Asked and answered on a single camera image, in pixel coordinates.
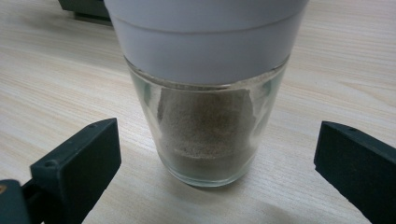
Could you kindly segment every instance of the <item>clear glass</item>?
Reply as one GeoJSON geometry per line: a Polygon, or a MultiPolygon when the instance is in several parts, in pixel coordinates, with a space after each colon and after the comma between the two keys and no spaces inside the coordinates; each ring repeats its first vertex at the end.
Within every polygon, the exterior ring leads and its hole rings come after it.
{"type": "Polygon", "coordinates": [[[158,79],[129,63],[131,76],[165,167],[199,187],[229,184],[254,159],[286,63],[227,85],[158,79]]]}

